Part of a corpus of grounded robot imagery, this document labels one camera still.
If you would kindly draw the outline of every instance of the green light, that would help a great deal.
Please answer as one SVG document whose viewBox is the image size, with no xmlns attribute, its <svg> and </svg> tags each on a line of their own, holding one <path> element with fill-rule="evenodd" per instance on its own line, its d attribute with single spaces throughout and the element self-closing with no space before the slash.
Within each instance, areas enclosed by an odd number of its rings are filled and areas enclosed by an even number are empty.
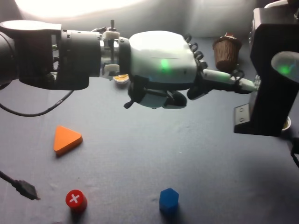
<svg viewBox="0 0 299 224">
<path fill-rule="evenodd" d="M 168 64 L 168 60 L 167 59 L 162 59 L 161 60 L 161 68 L 162 68 L 162 72 L 169 72 L 170 71 L 170 65 Z"/>
<path fill-rule="evenodd" d="M 283 75 L 287 75 L 291 72 L 291 68 L 289 66 L 286 66 L 286 65 L 283 65 L 283 66 L 280 66 L 278 68 L 278 71 L 283 74 Z"/>
</svg>

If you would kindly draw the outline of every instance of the robotic hand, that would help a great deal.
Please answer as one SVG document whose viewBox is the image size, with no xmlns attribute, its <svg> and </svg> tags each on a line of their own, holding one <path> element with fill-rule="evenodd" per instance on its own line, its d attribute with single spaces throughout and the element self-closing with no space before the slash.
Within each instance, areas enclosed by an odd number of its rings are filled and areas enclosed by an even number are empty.
<svg viewBox="0 0 299 224">
<path fill-rule="evenodd" d="M 230 75 L 206 69 L 203 54 L 197 44 L 189 44 L 189 35 L 150 31 L 127 39 L 120 37 L 114 21 L 109 28 L 91 32 L 61 30 L 60 24 L 38 21 L 7 21 L 0 23 L 0 31 L 0 84 L 18 78 L 44 89 L 81 90 L 88 86 L 89 77 L 111 80 L 129 74 L 131 101 L 126 108 L 137 102 L 167 109 L 186 107 L 180 90 L 189 89 L 191 100 L 213 89 L 241 94 L 255 90 L 240 71 Z M 58 57 L 52 54 L 53 38 Z"/>
</svg>

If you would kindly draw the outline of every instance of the white x mark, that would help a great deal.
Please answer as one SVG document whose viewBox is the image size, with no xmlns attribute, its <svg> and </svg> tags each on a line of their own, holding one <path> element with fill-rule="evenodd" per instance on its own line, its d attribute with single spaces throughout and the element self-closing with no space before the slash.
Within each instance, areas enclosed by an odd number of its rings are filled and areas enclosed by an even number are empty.
<svg viewBox="0 0 299 224">
<path fill-rule="evenodd" d="M 71 195 L 72 199 L 70 202 L 75 201 L 75 203 L 78 203 L 77 198 L 80 197 L 80 195 L 74 196 L 73 194 Z"/>
</svg>

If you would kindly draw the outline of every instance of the brown flower pot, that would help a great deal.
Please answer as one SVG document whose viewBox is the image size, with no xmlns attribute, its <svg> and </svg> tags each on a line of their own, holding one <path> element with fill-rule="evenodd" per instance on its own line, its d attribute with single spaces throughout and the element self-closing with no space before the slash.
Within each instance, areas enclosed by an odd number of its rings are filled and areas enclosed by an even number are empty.
<svg viewBox="0 0 299 224">
<path fill-rule="evenodd" d="M 216 68 L 231 73 L 236 69 L 242 43 L 234 37 L 222 36 L 213 44 Z"/>
</svg>

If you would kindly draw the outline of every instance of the cable connector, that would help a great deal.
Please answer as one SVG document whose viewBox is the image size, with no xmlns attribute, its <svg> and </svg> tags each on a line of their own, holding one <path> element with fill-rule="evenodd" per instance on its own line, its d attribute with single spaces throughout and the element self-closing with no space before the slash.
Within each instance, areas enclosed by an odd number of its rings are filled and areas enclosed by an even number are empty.
<svg viewBox="0 0 299 224">
<path fill-rule="evenodd" d="M 40 200 L 37 195 L 37 191 L 35 186 L 31 185 L 26 181 L 17 181 L 15 180 L 14 183 L 11 184 L 21 195 L 31 200 Z"/>
</svg>

